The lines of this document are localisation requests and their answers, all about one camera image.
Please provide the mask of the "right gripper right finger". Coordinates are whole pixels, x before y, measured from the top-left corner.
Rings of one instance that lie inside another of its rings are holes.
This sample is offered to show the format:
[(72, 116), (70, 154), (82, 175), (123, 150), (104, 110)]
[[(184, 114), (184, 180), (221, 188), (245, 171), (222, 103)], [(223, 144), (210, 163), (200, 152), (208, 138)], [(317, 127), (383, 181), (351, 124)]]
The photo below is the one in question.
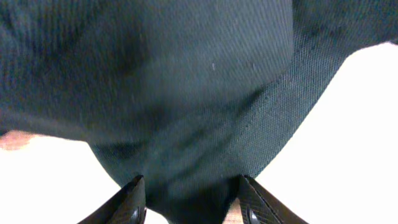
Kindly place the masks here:
[(238, 199), (244, 224), (308, 224), (252, 177), (239, 177)]

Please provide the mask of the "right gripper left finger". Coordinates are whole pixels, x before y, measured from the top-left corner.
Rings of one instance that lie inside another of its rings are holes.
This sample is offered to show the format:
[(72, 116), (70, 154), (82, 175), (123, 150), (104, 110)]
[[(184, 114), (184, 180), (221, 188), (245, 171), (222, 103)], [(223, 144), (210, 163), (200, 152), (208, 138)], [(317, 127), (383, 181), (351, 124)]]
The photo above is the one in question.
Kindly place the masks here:
[(145, 182), (138, 175), (78, 224), (144, 224), (145, 219)]

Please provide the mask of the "black t-shirt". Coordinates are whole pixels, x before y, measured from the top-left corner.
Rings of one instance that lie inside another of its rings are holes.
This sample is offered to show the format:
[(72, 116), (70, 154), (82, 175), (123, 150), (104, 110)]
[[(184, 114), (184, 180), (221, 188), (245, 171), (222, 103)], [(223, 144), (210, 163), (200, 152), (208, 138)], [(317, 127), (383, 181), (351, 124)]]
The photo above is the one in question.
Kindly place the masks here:
[(84, 141), (172, 223), (221, 223), (397, 2), (1, 2), (1, 130)]

